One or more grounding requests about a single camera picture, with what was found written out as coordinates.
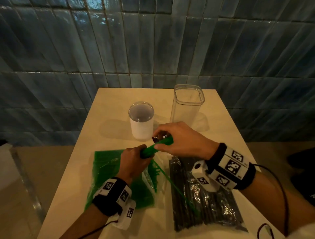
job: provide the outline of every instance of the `floor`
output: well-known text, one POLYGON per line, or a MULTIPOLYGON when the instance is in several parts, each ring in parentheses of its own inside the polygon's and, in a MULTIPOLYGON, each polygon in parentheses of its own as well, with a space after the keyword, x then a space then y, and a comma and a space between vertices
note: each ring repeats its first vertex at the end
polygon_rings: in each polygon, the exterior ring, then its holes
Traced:
MULTIPOLYGON (((315 142, 254 142, 247 146, 258 164, 270 168, 288 190, 300 195, 290 182, 298 171, 287 164, 286 156, 315 147, 315 142)), ((0 238, 37 238, 42 223, 38 212, 47 213, 73 148, 17 147, 18 171, 8 149, 1 152, 0 147, 0 238), (23 177, 27 178, 24 184, 19 175, 21 166, 23 177), (34 207, 34 199, 40 202, 39 208, 34 207)))

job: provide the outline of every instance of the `hand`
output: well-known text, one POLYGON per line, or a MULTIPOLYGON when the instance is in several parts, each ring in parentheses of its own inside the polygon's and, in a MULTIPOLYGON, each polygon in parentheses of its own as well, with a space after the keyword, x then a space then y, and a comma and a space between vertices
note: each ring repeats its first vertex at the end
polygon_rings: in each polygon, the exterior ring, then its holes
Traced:
POLYGON ((146 145, 143 144, 135 148, 125 149, 120 156, 120 168, 116 177, 121 178, 130 185, 132 180, 138 177, 149 165, 154 156, 152 155, 147 159, 140 158, 140 151, 145 148, 146 145))
POLYGON ((171 145, 156 144, 155 149, 182 157, 199 157, 204 160, 210 159, 219 147, 219 143, 206 138, 194 131, 184 122, 167 123, 159 125, 153 132, 153 137, 161 138, 165 131, 174 139, 171 145))

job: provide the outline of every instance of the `tabletop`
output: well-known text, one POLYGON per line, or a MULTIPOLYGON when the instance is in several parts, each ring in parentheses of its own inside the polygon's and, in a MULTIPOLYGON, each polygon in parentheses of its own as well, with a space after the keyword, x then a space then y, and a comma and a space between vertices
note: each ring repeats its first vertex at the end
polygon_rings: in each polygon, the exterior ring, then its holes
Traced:
MULTIPOLYGON (((192 128, 207 138, 225 142, 255 163, 216 90, 203 90, 203 93, 205 102, 192 128)), ((168 123, 173 97, 173 89, 98 89, 39 232, 39 239, 59 238, 83 212, 92 183, 95 151, 125 149, 143 144, 132 136, 129 107, 137 101, 149 102, 155 111, 155 124, 168 123)), ((144 143, 147 146, 153 144, 152 140, 144 143)), ((156 203, 151 208, 135 211, 127 231, 108 226, 103 230, 100 238, 256 238, 258 227, 262 223, 269 223, 239 191, 233 190, 249 233, 219 225, 201 225, 177 233, 173 226, 170 187, 170 184, 166 183, 165 191, 159 194, 160 203, 156 203)), ((272 226, 272 229, 276 238, 283 238, 275 227, 272 226)))

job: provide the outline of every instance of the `white cup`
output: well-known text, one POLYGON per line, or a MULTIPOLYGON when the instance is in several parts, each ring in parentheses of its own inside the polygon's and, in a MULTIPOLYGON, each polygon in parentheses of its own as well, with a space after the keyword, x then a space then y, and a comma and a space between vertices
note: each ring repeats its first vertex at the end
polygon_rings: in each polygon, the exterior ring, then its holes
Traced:
POLYGON ((132 135, 146 141, 152 138, 154 109, 148 102, 139 101, 129 108, 132 135))

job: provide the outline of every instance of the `tiled wall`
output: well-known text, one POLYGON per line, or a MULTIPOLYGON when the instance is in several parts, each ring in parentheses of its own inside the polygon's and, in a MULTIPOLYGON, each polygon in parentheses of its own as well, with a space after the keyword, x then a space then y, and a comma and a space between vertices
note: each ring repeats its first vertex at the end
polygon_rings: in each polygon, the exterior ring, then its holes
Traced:
POLYGON ((246 141, 315 140, 314 0, 0 0, 0 138, 75 144, 98 87, 216 89, 246 141))

